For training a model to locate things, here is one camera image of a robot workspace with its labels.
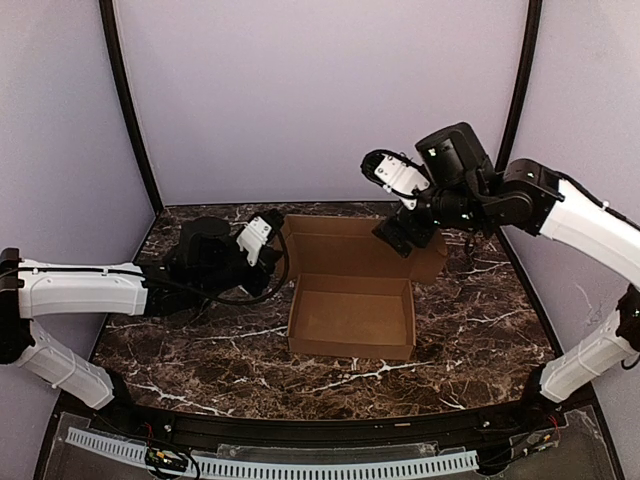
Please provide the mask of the brown cardboard box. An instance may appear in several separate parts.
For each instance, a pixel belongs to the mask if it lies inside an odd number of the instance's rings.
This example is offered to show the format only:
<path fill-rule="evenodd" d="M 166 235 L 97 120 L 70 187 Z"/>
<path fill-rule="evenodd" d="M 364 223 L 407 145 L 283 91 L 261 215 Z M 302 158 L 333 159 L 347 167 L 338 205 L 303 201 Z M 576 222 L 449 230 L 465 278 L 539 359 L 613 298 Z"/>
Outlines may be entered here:
<path fill-rule="evenodd" d="M 407 361 L 416 347 L 413 286 L 432 284 L 448 252 L 441 234 L 406 258 L 373 234 L 377 220 L 289 214 L 283 236 L 295 283 L 291 352 Z"/>

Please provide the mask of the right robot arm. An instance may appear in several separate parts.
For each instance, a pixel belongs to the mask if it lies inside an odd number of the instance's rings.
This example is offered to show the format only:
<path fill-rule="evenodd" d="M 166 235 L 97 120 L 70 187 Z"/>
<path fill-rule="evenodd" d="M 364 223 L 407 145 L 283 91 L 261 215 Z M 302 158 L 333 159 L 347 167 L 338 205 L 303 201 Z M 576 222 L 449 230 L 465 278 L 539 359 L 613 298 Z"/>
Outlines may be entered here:
<path fill-rule="evenodd" d="M 534 370 L 524 400 L 560 404 L 639 353 L 639 227 L 571 176 L 531 159 L 494 168 L 466 122 L 420 140 L 419 161 L 386 149 L 361 162 L 362 174 L 400 201 L 373 233 L 406 258 L 437 230 L 486 236 L 514 226 L 568 246 L 628 281 L 604 323 L 561 357 Z"/>

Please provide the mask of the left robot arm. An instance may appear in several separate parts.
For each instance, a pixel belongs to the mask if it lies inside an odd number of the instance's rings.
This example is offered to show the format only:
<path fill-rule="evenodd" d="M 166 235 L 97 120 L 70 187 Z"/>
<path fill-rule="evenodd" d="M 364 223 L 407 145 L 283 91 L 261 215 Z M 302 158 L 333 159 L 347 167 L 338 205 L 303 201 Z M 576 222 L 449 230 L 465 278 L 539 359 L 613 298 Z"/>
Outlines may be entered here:
<path fill-rule="evenodd" d="M 223 293 L 241 288 L 255 305 L 281 289 L 270 283 L 276 265 L 290 267 L 284 218 L 253 215 L 237 232 L 217 217 L 186 222 L 162 260 L 141 264 L 64 265 L 28 260 L 16 248 L 1 253 L 1 362 L 34 373 L 93 410 L 129 398 L 121 377 L 83 359 L 38 323 L 40 316 L 114 313 L 166 317 L 204 302 L 230 306 Z"/>

